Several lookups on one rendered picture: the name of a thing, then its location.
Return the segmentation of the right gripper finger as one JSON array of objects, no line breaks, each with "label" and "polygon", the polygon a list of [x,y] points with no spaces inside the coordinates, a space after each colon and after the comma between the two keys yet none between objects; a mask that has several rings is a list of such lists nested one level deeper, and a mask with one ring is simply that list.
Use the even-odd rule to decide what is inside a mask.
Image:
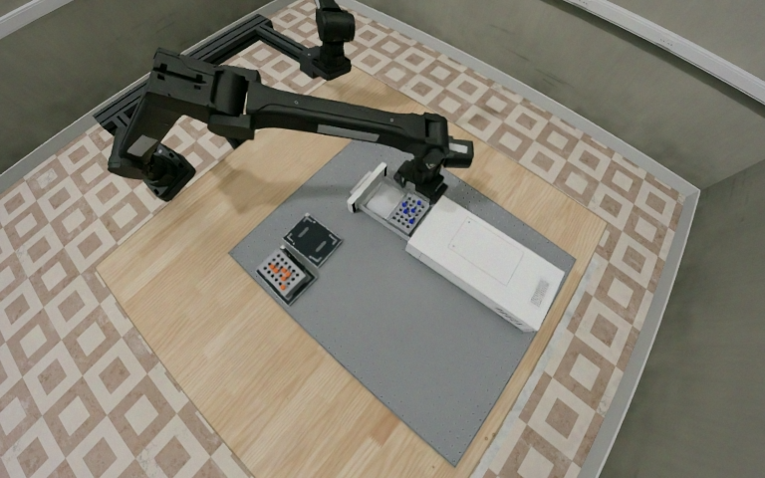
[{"label": "right gripper finger", "polygon": [[[446,191],[446,190],[447,190],[447,188],[448,188],[448,185],[447,185],[447,184],[445,184],[444,182],[442,182],[442,184],[440,185],[440,187],[442,187],[442,188],[443,188],[443,189],[445,189],[445,191]],[[431,205],[431,204],[436,204],[436,203],[435,203],[435,202],[433,202],[433,201],[431,201],[431,200],[429,200],[429,205]]]},{"label": "right gripper finger", "polygon": [[404,189],[404,187],[405,187],[405,185],[406,185],[406,183],[407,183],[407,180],[405,179],[405,180],[403,181],[403,183],[402,183],[402,181],[401,181],[401,180],[403,179],[403,177],[402,177],[402,178],[400,178],[399,176],[400,176],[400,173],[399,173],[399,172],[396,172],[396,173],[395,173],[395,175],[393,176],[393,179],[394,179],[394,180],[395,180],[395,181],[396,181],[396,182],[397,182],[397,183],[400,185],[400,187],[401,187],[402,189]]}]

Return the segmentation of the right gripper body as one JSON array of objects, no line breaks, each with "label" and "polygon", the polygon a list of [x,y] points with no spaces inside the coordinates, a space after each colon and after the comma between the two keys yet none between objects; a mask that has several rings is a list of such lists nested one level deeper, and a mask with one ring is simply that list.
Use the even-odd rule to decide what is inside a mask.
[{"label": "right gripper body", "polygon": [[400,166],[397,170],[397,172],[400,173],[399,177],[403,177],[413,183],[415,185],[415,191],[437,203],[445,192],[445,189],[439,186],[443,182],[444,176],[439,173],[435,180],[432,181],[436,169],[432,171],[421,171],[415,166],[413,161],[414,159],[411,161],[406,160]]}]

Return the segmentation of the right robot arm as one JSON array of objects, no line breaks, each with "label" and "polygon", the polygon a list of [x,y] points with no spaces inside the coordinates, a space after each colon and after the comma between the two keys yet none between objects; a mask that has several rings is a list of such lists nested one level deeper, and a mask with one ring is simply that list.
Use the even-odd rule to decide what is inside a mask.
[{"label": "right robot arm", "polygon": [[412,153],[418,169],[436,169],[432,181],[442,165],[469,168],[474,157],[473,141],[453,139],[439,114],[393,113],[282,91],[263,85],[257,70],[216,66],[163,48],[153,58],[128,125],[116,130],[108,172],[143,180],[159,198],[190,170],[173,151],[154,154],[182,116],[223,137],[254,140],[256,129],[283,128],[390,146]]}]

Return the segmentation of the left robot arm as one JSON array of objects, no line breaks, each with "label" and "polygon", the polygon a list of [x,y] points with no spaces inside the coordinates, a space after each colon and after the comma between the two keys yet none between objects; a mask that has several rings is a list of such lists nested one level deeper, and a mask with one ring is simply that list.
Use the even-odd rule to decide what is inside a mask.
[{"label": "left robot arm", "polygon": [[330,75],[351,65],[351,60],[345,56],[344,42],[355,39],[355,17],[348,10],[341,10],[335,0],[314,1],[317,6],[315,21],[322,46],[320,55],[312,58],[312,65]]}]

